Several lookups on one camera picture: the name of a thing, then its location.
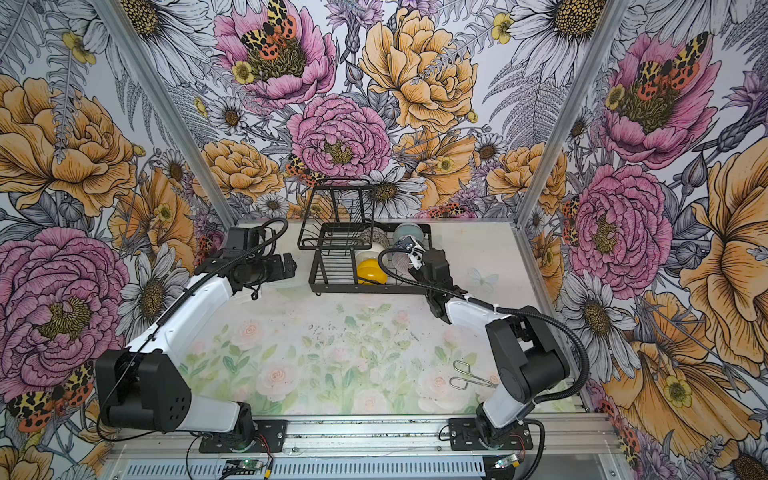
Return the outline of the pink striped glass bowl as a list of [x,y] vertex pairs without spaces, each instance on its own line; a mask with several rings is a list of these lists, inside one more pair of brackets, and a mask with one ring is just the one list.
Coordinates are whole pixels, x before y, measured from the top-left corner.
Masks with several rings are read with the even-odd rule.
[[391,252],[386,255],[385,265],[396,275],[413,279],[409,269],[412,267],[412,262],[407,253],[404,252]]

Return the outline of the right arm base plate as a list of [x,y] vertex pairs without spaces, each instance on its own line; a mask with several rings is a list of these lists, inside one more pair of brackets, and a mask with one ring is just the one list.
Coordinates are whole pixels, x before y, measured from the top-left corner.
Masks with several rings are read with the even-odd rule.
[[454,417],[447,423],[452,451],[522,451],[533,448],[533,439],[526,423],[513,422],[501,433],[482,433],[474,417]]

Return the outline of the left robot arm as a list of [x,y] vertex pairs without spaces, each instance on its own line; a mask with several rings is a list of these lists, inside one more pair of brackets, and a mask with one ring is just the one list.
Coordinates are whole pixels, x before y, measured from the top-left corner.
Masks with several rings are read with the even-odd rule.
[[257,428],[250,405],[193,393],[181,365],[198,332],[236,293],[248,290],[258,299],[263,284],[294,277],[292,255],[276,251],[288,226],[276,218],[230,229],[223,247],[195,269],[154,323],[126,347],[96,360],[99,436],[111,427],[133,429],[138,437],[197,433],[235,450],[252,445]]

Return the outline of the cream white bowl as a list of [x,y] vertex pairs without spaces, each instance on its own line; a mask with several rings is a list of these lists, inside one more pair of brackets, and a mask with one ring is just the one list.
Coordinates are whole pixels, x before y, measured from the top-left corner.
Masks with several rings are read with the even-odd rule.
[[377,260],[379,254],[389,247],[390,243],[388,241],[379,242],[377,239],[374,239],[369,248],[363,248],[356,251],[355,259],[357,262],[362,262],[369,259]]

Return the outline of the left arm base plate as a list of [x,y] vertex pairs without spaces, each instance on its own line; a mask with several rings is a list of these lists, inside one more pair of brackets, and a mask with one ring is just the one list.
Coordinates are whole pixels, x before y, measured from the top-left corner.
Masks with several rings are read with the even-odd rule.
[[257,419],[246,433],[213,433],[203,437],[203,454],[280,453],[286,440],[286,420]]

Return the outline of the black white patterned bowl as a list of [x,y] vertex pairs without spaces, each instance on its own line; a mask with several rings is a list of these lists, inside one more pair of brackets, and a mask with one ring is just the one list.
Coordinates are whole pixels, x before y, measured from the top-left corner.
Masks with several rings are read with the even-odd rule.
[[365,228],[357,235],[357,244],[359,248],[374,249],[383,248],[388,244],[387,234],[378,227]]

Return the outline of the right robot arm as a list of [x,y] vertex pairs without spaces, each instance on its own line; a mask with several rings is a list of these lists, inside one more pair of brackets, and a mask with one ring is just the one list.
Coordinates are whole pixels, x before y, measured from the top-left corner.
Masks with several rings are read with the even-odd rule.
[[449,325],[486,336],[500,384],[476,413],[479,439],[490,448],[542,403],[573,396],[584,385],[578,377],[565,390],[552,389],[571,377],[570,363],[551,329],[573,333],[534,307],[507,309],[472,296],[453,283],[444,251],[426,249],[412,236],[395,243],[394,251],[409,258],[402,282],[425,290],[432,314]]

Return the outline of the yellow bowl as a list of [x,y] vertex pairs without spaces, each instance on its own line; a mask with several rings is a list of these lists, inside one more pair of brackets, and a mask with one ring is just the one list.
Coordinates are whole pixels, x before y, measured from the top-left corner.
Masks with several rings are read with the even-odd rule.
[[386,285],[388,275],[379,266],[376,259],[370,258],[362,260],[356,267],[357,281],[364,285]]

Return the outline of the mint green bowl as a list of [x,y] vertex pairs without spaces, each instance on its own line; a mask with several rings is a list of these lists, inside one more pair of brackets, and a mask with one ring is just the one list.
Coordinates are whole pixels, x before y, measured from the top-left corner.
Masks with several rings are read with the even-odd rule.
[[393,232],[393,240],[399,242],[406,237],[413,237],[416,241],[422,242],[425,235],[422,228],[416,223],[404,222],[398,224]]

